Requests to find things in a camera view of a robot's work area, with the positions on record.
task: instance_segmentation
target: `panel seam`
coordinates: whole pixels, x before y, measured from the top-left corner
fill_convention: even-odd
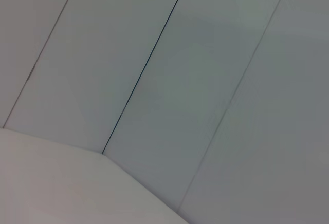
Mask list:
[[[120,114],[120,117],[119,117],[117,123],[115,124],[115,126],[114,126],[114,128],[113,128],[113,130],[112,130],[112,132],[111,132],[111,135],[109,136],[109,138],[108,138],[108,140],[107,140],[107,143],[106,143],[106,145],[105,145],[105,147],[104,147],[104,149],[103,149],[102,155],[104,154],[105,149],[106,149],[106,147],[107,147],[107,145],[108,145],[108,143],[109,143],[109,141],[110,141],[110,139],[111,139],[111,137],[112,137],[112,135],[113,135],[115,129],[117,128],[117,126],[118,126],[118,124],[119,124],[119,122],[120,122],[120,119],[121,119],[121,117],[122,117],[122,115],[123,115],[123,112],[125,111],[125,108],[127,107],[128,103],[129,103],[129,101],[130,101],[130,98],[132,97],[132,95],[133,95],[133,93],[134,93],[134,91],[135,91],[135,89],[136,89],[136,86],[137,86],[137,84],[138,84],[138,82],[139,82],[139,80],[140,80],[140,78],[141,78],[141,76],[142,76],[142,74],[143,74],[143,72],[144,72],[144,70],[145,70],[145,68],[146,68],[146,66],[147,66],[147,64],[148,64],[148,62],[150,61],[150,58],[151,58],[151,56],[152,56],[152,54],[153,54],[153,52],[154,52],[154,49],[156,48],[156,46],[157,46],[157,44],[158,44],[158,42],[159,42],[159,40],[160,40],[160,37],[161,37],[163,31],[165,30],[165,27],[166,27],[166,25],[167,25],[167,23],[168,23],[168,21],[169,21],[169,19],[170,19],[170,17],[171,17],[171,14],[173,13],[173,11],[174,11],[174,9],[175,9],[177,3],[178,3],[178,0],[176,0],[176,2],[175,2],[175,4],[174,4],[173,8],[171,9],[171,12],[170,12],[170,14],[169,14],[169,17],[167,18],[167,21],[166,21],[166,23],[164,24],[164,26],[163,26],[163,28],[162,28],[162,31],[161,31],[161,33],[160,33],[158,39],[156,40],[156,43],[155,43],[155,45],[154,45],[154,47],[153,47],[153,49],[152,49],[152,51],[151,51],[151,53],[150,53],[150,56],[148,57],[148,60],[146,61],[145,65],[144,65],[144,68],[143,68],[142,72],[140,73],[140,75],[139,75],[139,77],[138,77],[138,79],[137,79],[137,82],[136,82],[136,84],[135,84],[135,86],[134,86],[134,88],[133,88],[133,90],[132,90],[132,92],[131,92],[131,94],[130,94],[130,96],[129,96],[129,98],[128,98],[128,100],[127,100],[127,102],[126,102],[126,104],[125,104],[125,106],[124,106],[124,108],[123,108],[123,110],[122,110],[122,112],[121,112],[121,114]]]
[[[8,115],[8,117],[7,117],[7,119],[6,119],[6,121],[5,121],[5,123],[4,123],[4,125],[3,125],[2,128],[5,128],[5,126],[6,126],[7,122],[8,122],[8,120],[9,120],[9,117],[11,116],[11,114],[12,114],[12,112],[13,112],[13,110],[14,110],[16,104],[17,104],[17,101],[18,101],[19,98],[20,98],[20,96],[21,96],[21,94],[22,94],[22,92],[23,92],[23,90],[24,90],[24,88],[25,88],[25,86],[26,86],[26,83],[29,81],[29,79],[30,79],[30,77],[31,77],[31,75],[32,75],[32,73],[33,73],[33,71],[34,71],[34,69],[35,69],[35,66],[36,66],[37,62],[39,61],[40,56],[42,55],[42,52],[43,52],[43,50],[45,49],[45,47],[46,47],[46,45],[47,45],[47,43],[48,43],[48,41],[49,41],[49,38],[50,38],[52,32],[54,31],[54,29],[55,29],[55,27],[56,27],[56,25],[57,25],[57,22],[59,21],[59,19],[60,19],[61,15],[62,15],[62,13],[63,13],[63,11],[64,11],[64,9],[65,9],[67,3],[68,3],[68,0],[66,0],[65,4],[64,4],[64,6],[63,6],[63,8],[62,8],[62,10],[61,10],[61,12],[60,12],[60,14],[58,15],[58,17],[57,17],[57,19],[56,19],[56,21],[55,21],[55,23],[54,23],[54,26],[52,27],[52,29],[51,29],[51,31],[50,31],[50,34],[49,34],[49,36],[47,37],[47,40],[46,40],[46,42],[44,43],[44,45],[43,45],[43,47],[42,47],[42,49],[41,49],[41,51],[40,51],[40,53],[39,53],[39,55],[38,55],[38,57],[37,57],[37,59],[36,59],[34,65],[33,65],[32,69],[31,69],[31,71],[30,71],[30,74],[29,74],[29,76],[27,77],[27,79],[26,79],[26,81],[25,81],[25,83],[24,83],[24,85],[23,85],[23,87],[22,87],[22,89],[21,89],[19,95],[17,96],[17,98],[16,98],[16,100],[15,100],[15,103],[14,103],[13,107],[11,108],[11,110],[10,110],[10,112],[9,112],[9,115]]]
[[[240,80],[239,80],[239,82],[238,82],[236,88],[234,89],[233,95],[232,95],[232,97],[231,97],[231,99],[230,99],[228,105],[226,106],[224,112],[223,112],[223,115],[222,115],[222,117],[221,117],[221,119],[220,119],[220,121],[219,121],[219,123],[218,123],[216,129],[215,129],[215,132],[213,133],[213,135],[212,135],[212,137],[211,137],[211,139],[210,139],[210,142],[208,143],[208,145],[207,145],[207,147],[206,147],[206,149],[205,149],[205,152],[204,152],[204,154],[203,154],[203,156],[202,156],[202,158],[201,158],[200,163],[198,164],[198,167],[197,167],[197,169],[196,169],[196,172],[195,172],[195,174],[193,175],[193,177],[192,177],[192,179],[191,179],[191,181],[190,181],[190,183],[189,183],[189,185],[188,185],[188,187],[187,187],[187,189],[186,189],[186,191],[185,191],[185,193],[184,193],[184,195],[183,195],[183,198],[182,198],[182,200],[181,200],[181,202],[180,202],[180,204],[179,204],[179,206],[178,206],[178,208],[177,208],[177,211],[176,211],[177,213],[180,211],[181,206],[182,206],[182,204],[183,204],[183,202],[184,202],[184,200],[185,200],[185,198],[186,198],[186,196],[187,196],[187,194],[188,194],[188,191],[190,190],[191,185],[192,185],[192,183],[193,183],[193,181],[194,181],[196,175],[198,174],[198,172],[199,172],[199,170],[200,170],[200,168],[201,168],[201,166],[202,166],[202,164],[203,164],[203,162],[204,162],[204,160],[205,160],[205,157],[206,157],[206,155],[207,155],[207,153],[208,153],[208,150],[209,150],[210,146],[213,144],[214,137],[215,137],[217,131],[219,130],[219,127],[220,127],[220,125],[221,125],[221,123],[222,123],[222,121],[223,121],[223,119],[224,119],[224,116],[225,116],[227,110],[228,110],[229,107],[231,106],[231,103],[232,103],[232,101],[233,101],[233,99],[234,99],[234,97],[235,97],[235,95],[236,95],[236,92],[237,92],[237,90],[238,90],[238,88],[239,88],[239,86],[240,86],[240,84],[241,84],[241,82],[242,82],[242,79],[244,78],[244,76],[245,76],[245,74],[246,74],[246,72],[247,72],[247,69],[248,69],[249,66],[250,66],[250,63],[251,63],[251,61],[252,61],[252,59],[253,59],[253,57],[254,57],[254,55],[255,55],[257,49],[258,49],[258,47],[259,47],[259,45],[260,45],[260,43],[261,43],[263,37],[264,37],[264,34],[265,34],[266,31],[267,31],[267,28],[268,28],[269,24],[271,23],[271,21],[272,21],[272,19],[273,19],[273,16],[274,16],[274,14],[275,14],[275,12],[276,12],[276,10],[277,10],[277,8],[278,8],[280,2],[281,2],[281,0],[278,0],[277,4],[276,4],[276,6],[275,6],[275,8],[274,8],[274,10],[273,10],[273,13],[272,13],[270,19],[268,20],[268,23],[267,23],[267,25],[266,25],[266,27],[265,27],[265,29],[264,29],[264,31],[263,31],[263,34],[262,34],[260,40],[258,41],[258,43],[257,43],[257,45],[256,45],[256,48],[255,48],[255,50],[253,51],[252,56],[251,56],[251,58],[250,58],[250,60],[249,60],[249,62],[248,62],[248,64],[247,64],[247,66],[246,66],[246,68],[245,68],[245,70],[244,70],[244,72],[243,72],[243,74],[242,74],[242,76],[241,76],[241,78],[240,78]]]

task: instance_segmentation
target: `ceiling panel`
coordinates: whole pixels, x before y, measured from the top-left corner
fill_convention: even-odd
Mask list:
[[[176,0],[69,0],[6,128],[102,152]]]
[[[179,0],[105,154],[177,209],[278,0]]]
[[[328,0],[281,0],[179,213],[329,222]]]
[[[2,127],[66,0],[0,0]]]

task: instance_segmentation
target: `gray surface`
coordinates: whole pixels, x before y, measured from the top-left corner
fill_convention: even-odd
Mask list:
[[[0,129],[1,224],[187,224],[107,157]]]
[[[0,0],[0,127],[66,0]]]
[[[281,0],[179,214],[329,223],[328,0]]]
[[[69,0],[7,129],[102,152],[176,0]]]
[[[177,210],[278,0],[179,0],[105,154]]]

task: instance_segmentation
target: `dark seam line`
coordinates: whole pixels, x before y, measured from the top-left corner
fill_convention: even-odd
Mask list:
[[[168,21],[169,21],[169,19],[170,19],[171,14],[173,13],[173,11],[174,11],[174,9],[175,9],[175,7],[176,7],[177,2],[178,2],[178,0],[176,0],[175,5],[174,5],[173,9],[171,10],[171,12],[170,12],[170,14],[169,14],[169,17],[167,18],[167,21],[166,21],[166,23],[164,24],[164,26],[163,26],[163,28],[162,28],[162,31],[161,31],[161,33],[160,33],[160,35],[159,35],[159,37],[158,37],[158,40],[156,40],[156,43],[155,43],[155,45],[154,45],[154,47],[153,47],[153,49],[152,49],[152,51],[151,51],[151,54],[150,54],[148,60],[146,61],[145,65],[144,65],[144,68],[143,68],[142,72],[141,72],[140,75],[139,75],[139,78],[137,79],[137,82],[136,82],[136,84],[135,84],[135,86],[134,86],[134,88],[133,88],[133,91],[131,92],[131,94],[130,94],[130,96],[129,96],[127,102],[126,102],[126,104],[125,104],[125,106],[124,106],[124,108],[123,108],[123,110],[122,110],[122,112],[121,112],[121,114],[120,114],[120,117],[119,117],[117,123],[115,124],[115,126],[114,126],[114,128],[113,128],[113,130],[112,130],[111,135],[110,135],[109,138],[108,138],[108,141],[107,141],[107,143],[106,143],[106,145],[105,145],[105,148],[103,149],[102,154],[104,154],[104,151],[105,151],[105,149],[106,149],[106,147],[107,147],[107,145],[108,145],[108,142],[109,142],[109,140],[111,139],[111,137],[112,137],[112,135],[113,135],[113,132],[114,132],[115,129],[117,128],[117,125],[118,125],[118,123],[119,123],[119,121],[120,121],[120,119],[121,119],[121,116],[122,116],[122,114],[123,114],[125,108],[127,107],[127,104],[129,103],[130,98],[132,97],[132,95],[133,95],[133,93],[134,93],[134,91],[135,91],[135,88],[136,88],[136,86],[137,86],[137,84],[138,84],[138,82],[139,82],[139,80],[140,80],[140,77],[142,76],[142,74],[143,74],[143,72],[144,72],[144,70],[145,70],[145,68],[146,68],[146,66],[147,66],[147,64],[148,64],[148,62],[149,62],[149,60],[150,60],[150,58],[151,58],[151,56],[152,56],[152,54],[153,54],[153,51],[154,51],[156,45],[157,45],[158,42],[159,42],[159,39],[160,39],[160,37],[161,37],[163,31],[165,30],[165,27],[166,27],[166,25],[167,25],[167,23],[168,23]]]
[[[27,79],[26,79],[26,81],[25,81],[25,83],[24,83],[24,85],[23,85],[23,87],[22,87],[22,89],[21,89],[21,92],[20,92],[19,95],[17,96],[16,101],[15,101],[15,103],[14,103],[14,105],[13,105],[13,107],[12,107],[12,109],[11,109],[11,111],[10,111],[10,113],[9,113],[9,115],[8,115],[8,117],[7,117],[7,119],[6,119],[6,121],[5,121],[5,124],[3,125],[2,128],[5,128],[5,126],[6,126],[7,122],[8,122],[8,120],[9,120],[9,117],[10,117],[12,111],[14,110],[14,108],[15,108],[15,106],[16,106],[17,101],[19,100],[19,98],[20,98],[20,96],[21,96],[21,94],[22,94],[22,92],[23,92],[23,89],[25,88],[25,85],[26,85],[27,81],[29,81],[29,79],[30,79],[30,77],[31,77],[31,75],[32,75],[32,73],[33,73],[33,71],[34,71],[34,69],[35,69],[35,65],[37,64],[37,62],[38,62],[38,60],[39,60],[39,58],[40,58],[40,56],[41,56],[43,50],[45,49],[45,47],[46,47],[46,45],[47,45],[47,43],[48,43],[48,41],[49,41],[49,38],[50,38],[50,36],[51,36],[53,30],[55,29],[55,26],[56,26],[58,20],[60,19],[61,15],[62,15],[62,13],[63,13],[65,7],[66,7],[67,2],[68,2],[68,0],[66,0],[65,4],[64,4],[64,6],[63,6],[63,8],[62,8],[62,10],[61,10],[61,12],[60,12],[60,15],[58,15],[58,17],[57,17],[57,19],[56,19],[56,22],[55,22],[55,24],[53,25],[53,27],[52,27],[52,29],[51,29],[51,32],[50,32],[50,34],[49,34],[49,36],[48,36],[48,38],[47,38],[45,44],[43,45],[43,47],[42,47],[42,49],[41,49],[41,51],[40,51],[40,53],[39,53],[39,56],[38,56],[38,58],[36,59],[34,65],[33,65],[33,67],[32,67],[32,69],[31,69],[31,71],[30,71],[30,74],[29,74],[29,76],[27,77]]]
[[[180,211],[180,208],[181,208],[181,206],[182,206],[182,204],[183,204],[183,202],[184,202],[184,200],[185,200],[185,198],[186,198],[186,196],[187,196],[187,193],[188,193],[189,189],[191,188],[191,185],[192,185],[192,183],[193,183],[193,181],[194,181],[194,179],[195,179],[195,177],[196,177],[198,171],[200,170],[203,161],[205,160],[206,154],[207,154],[207,152],[208,152],[208,150],[209,150],[211,144],[213,143],[214,137],[215,137],[215,135],[216,135],[216,133],[217,133],[217,131],[218,131],[218,129],[219,129],[219,127],[220,127],[220,125],[221,125],[223,119],[224,119],[224,116],[225,116],[227,110],[228,110],[229,107],[231,106],[232,100],[234,99],[234,96],[235,96],[235,94],[236,94],[236,92],[237,92],[237,89],[239,88],[239,86],[240,86],[240,84],[241,84],[241,82],[242,82],[242,79],[244,78],[244,76],[245,76],[245,74],[246,74],[246,72],[247,72],[247,69],[248,69],[248,67],[249,67],[249,65],[250,65],[250,63],[251,63],[251,61],[252,61],[252,59],[253,59],[253,57],[254,57],[256,51],[257,51],[257,49],[258,49],[258,47],[259,47],[259,45],[260,45],[262,39],[263,39],[263,36],[264,36],[264,34],[265,34],[265,32],[266,32],[266,30],[267,30],[267,28],[268,28],[270,22],[271,22],[272,19],[273,19],[273,16],[274,16],[274,14],[275,14],[275,12],[276,12],[278,6],[279,6],[280,1],[281,1],[281,0],[278,0],[278,3],[276,4],[276,6],[275,6],[275,8],[274,8],[274,10],[273,10],[273,13],[272,13],[272,15],[271,15],[271,17],[270,17],[270,19],[269,19],[269,21],[268,21],[268,23],[267,23],[265,29],[264,29],[264,32],[263,32],[263,34],[262,34],[260,40],[258,41],[258,44],[256,45],[255,50],[254,50],[253,53],[252,53],[252,56],[251,56],[251,58],[250,58],[250,60],[249,60],[249,62],[248,62],[248,65],[247,65],[247,67],[245,68],[245,70],[244,70],[244,72],[243,72],[243,74],[242,74],[242,76],[241,76],[241,78],[240,78],[240,80],[239,80],[239,82],[238,82],[238,84],[237,84],[237,86],[236,86],[234,92],[233,92],[233,95],[232,95],[232,97],[231,97],[231,100],[230,100],[229,104],[227,105],[225,111],[223,112],[223,115],[222,115],[222,117],[221,117],[221,120],[219,121],[219,123],[218,123],[218,125],[217,125],[217,127],[216,127],[216,130],[215,130],[214,134],[212,135],[212,138],[211,138],[211,140],[210,140],[210,142],[209,142],[209,144],[208,144],[208,146],[207,146],[207,148],[206,148],[206,150],[205,150],[205,152],[204,152],[204,154],[203,154],[203,156],[202,156],[202,159],[201,159],[201,161],[200,161],[200,163],[199,163],[199,165],[198,165],[198,167],[197,167],[197,170],[196,170],[195,174],[193,175],[193,178],[191,179],[191,181],[190,181],[190,183],[189,183],[189,185],[188,185],[188,187],[187,187],[187,189],[186,189],[186,191],[185,191],[185,194],[184,194],[184,196],[183,196],[183,198],[182,198],[182,200],[181,200],[181,202],[180,202],[180,204],[179,204],[179,206],[178,206],[178,208],[177,208],[177,213]]]

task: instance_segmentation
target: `white ceiling panel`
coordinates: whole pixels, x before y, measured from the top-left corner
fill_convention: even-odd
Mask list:
[[[180,214],[329,223],[328,0],[281,0]]]
[[[176,0],[69,0],[6,128],[102,152]]]
[[[177,209],[279,0],[179,0],[105,154]]]
[[[66,0],[0,0],[0,127]]]

